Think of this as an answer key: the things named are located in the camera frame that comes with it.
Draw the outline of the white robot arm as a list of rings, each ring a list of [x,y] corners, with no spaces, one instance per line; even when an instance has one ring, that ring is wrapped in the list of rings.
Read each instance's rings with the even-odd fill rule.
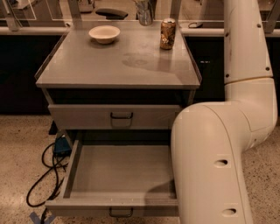
[[[225,99],[183,109],[171,130],[180,224],[254,224],[242,153],[277,124],[277,95],[257,0],[224,1]]]

